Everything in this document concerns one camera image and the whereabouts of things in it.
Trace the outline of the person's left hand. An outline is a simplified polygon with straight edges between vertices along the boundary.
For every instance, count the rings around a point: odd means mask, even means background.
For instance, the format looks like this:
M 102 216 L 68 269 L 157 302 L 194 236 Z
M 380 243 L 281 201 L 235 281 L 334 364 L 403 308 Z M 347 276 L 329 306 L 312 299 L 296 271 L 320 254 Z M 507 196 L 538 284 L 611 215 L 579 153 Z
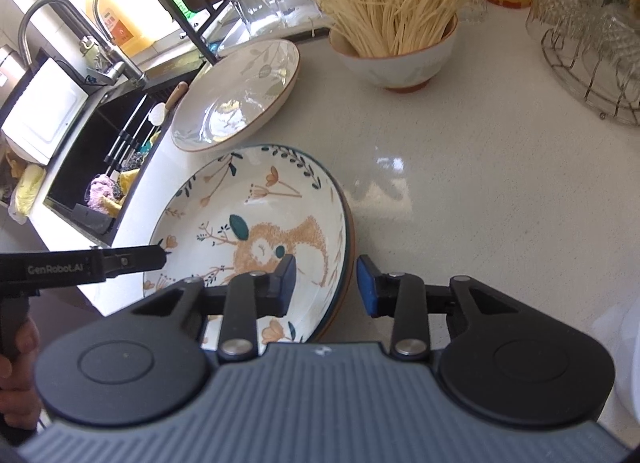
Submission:
M 9 426 L 31 431 L 42 409 L 34 383 L 34 367 L 40 347 L 39 331 L 28 317 L 15 335 L 18 356 L 1 356 L 0 411 Z

